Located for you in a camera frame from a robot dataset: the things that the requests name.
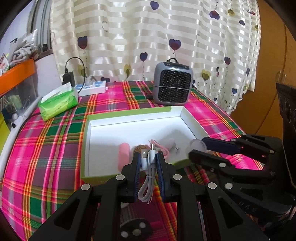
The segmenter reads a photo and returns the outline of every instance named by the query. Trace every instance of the pink plaid tablecloth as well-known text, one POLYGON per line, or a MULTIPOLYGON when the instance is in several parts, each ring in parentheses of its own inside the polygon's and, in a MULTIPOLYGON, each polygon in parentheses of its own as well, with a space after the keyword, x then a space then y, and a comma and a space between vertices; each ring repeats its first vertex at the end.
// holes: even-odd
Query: pink plaid tablecloth
MULTIPOLYGON (((22 240, 32 233, 81 185, 79 178, 82 137, 89 114, 157 107, 146 95, 152 93, 149 82, 116 82, 99 95, 79 98, 79 104, 44 122, 40 116, 27 121, 15 141, 3 180, 2 211, 22 240)), ((210 137, 229 140, 239 137, 241 129, 213 102, 191 92, 187 110, 210 137)), ((226 156, 244 169, 262 169, 257 161, 234 155, 226 156)), ((192 181, 209 182, 205 170, 191 165, 179 170, 192 181)), ((121 220, 143 217, 157 229, 150 241, 176 240, 176 204, 162 203, 158 186, 152 204, 136 202, 122 213, 121 220)))

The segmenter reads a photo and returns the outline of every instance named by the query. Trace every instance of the usb cable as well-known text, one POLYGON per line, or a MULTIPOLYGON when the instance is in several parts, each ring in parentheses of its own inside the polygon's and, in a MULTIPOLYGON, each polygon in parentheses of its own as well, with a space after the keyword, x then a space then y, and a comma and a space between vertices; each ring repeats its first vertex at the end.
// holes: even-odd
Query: usb cable
POLYGON ((138 192, 138 198, 142 202, 147 202, 149 204, 153 197, 156 174, 156 150, 154 150, 154 145, 151 144, 151 150, 147 151, 147 149, 142 149, 141 151, 141 169, 146 172, 146 179, 138 192))

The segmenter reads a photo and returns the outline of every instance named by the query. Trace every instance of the open cardboard box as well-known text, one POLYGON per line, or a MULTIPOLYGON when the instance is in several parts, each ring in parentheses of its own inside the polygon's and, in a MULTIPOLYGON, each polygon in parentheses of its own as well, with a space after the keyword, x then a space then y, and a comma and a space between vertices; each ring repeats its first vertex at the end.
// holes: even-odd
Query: open cardboard box
POLYGON ((183 106, 123 110, 88 115, 83 136, 80 176, 85 183, 98 185, 119 174, 121 143, 131 148, 162 143, 174 138, 179 151, 171 151, 166 162, 182 168, 190 164, 185 149, 192 139, 208 134, 183 106))

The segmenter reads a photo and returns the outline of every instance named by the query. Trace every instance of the orange shelf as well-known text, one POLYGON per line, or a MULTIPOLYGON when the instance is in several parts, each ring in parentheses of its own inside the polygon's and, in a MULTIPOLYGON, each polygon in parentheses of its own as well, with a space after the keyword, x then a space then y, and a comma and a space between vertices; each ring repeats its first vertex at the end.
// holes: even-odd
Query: orange shelf
POLYGON ((0 96, 34 73, 35 64, 33 59, 27 60, 8 70, 5 74, 0 76, 0 96))

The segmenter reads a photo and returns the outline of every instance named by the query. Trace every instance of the striped curtain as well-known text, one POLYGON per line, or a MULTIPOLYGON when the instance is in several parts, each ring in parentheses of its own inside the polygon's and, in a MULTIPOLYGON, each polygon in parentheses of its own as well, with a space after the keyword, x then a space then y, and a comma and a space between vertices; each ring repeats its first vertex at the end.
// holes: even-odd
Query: striped curtain
POLYGON ((53 0, 52 47, 60 76, 153 80, 169 58, 190 66, 194 84, 230 114, 254 91, 260 47, 256 0, 53 0))

